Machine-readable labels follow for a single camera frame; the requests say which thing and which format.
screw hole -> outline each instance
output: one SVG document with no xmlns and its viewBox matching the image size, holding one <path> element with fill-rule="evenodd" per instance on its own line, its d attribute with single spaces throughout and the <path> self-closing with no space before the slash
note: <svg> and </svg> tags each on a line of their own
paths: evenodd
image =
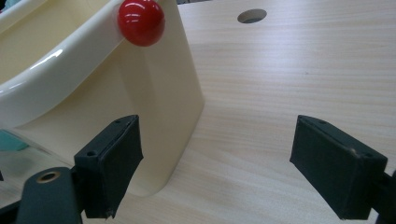
<svg viewBox="0 0 396 224">
<path fill-rule="evenodd" d="M 87 152 L 87 156 L 96 156 L 97 152 L 96 151 L 89 151 Z"/>
<path fill-rule="evenodd" d="M 267 16 L 267 12 L 264 9 L 251 9 L 244 11 L 238 16 L 238 21 L 244 24 L 254 23 L 262 21 Z"/>
<path fill-rule="evenodd" d="M 51 171 L 51 172 L 45 173 L 37 179 L 37 183 L 39 183 L 39 184 L 49 183 L 49 182 L 55 180 L 56 178 L 58 178 L 60 175 L 61 175 L 61 173 L 59 173 L 57 171 Z"/>
</svg>

red ball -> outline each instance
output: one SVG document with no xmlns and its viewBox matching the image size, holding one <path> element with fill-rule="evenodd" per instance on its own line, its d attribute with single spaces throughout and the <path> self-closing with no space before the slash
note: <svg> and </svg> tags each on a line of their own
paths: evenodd
<svg viewBox="0 0 396 224">
<path fill-rule="evenodd" d="M 161 39 L 165 16 L 153 0 L 125 0 L 119 9 L 118 24 L 127 40 L 147 47 Z"/>
</svg>

wooden table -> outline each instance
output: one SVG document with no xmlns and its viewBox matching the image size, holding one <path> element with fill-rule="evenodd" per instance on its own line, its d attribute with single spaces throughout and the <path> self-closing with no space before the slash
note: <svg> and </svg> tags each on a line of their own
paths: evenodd
<svg viewBox="0 0 396 224">
<path fill-rule="evenodd" d="M 252 8 L 267 17 L 239 23 Z M 126 195 L 107 223 L 375 223 L 375 212 L 339 220 L 289 159 L 303 114 L 387 156 L 387 173 L 396 169 L 396 2 L 214 0 L 179 9 L 204 112 L 168 185 Z M 1 155 L 0 168 L 16 176 L 0 183 L 3 202 L 34 170 L 57 164 L 31 148 Z"/>
</svg>

hole in table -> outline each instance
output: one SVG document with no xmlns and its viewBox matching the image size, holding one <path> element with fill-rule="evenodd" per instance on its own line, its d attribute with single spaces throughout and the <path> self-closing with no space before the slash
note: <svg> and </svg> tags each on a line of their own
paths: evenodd
<svg viewBox="0 0 396 224">
<path fill-rule="evenodd" d="M 267 12 L 264 9 L 254 8 L 248 11 L 244 11 L 238 16 L 238 21 L 241 23 L 254 23 L 262 21 L 267 16 Z"/>
</svg>

cream plastic object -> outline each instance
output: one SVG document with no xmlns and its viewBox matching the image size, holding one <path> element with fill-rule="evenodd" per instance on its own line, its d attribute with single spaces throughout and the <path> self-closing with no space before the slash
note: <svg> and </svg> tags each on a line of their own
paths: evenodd
<svg viewBox="0 0 396 224">
<path fill-rule="evenodd" d="M 109 122 L 137 114 L 145 158 L 129 191 L 159 191 L 204 106 L 176 1 L 159 1 L 165 31 L 148 48 L 120 35 L 121 0 L 34 1 L 0 15 L 0 127 L 72 163 Z"/>
</svg>

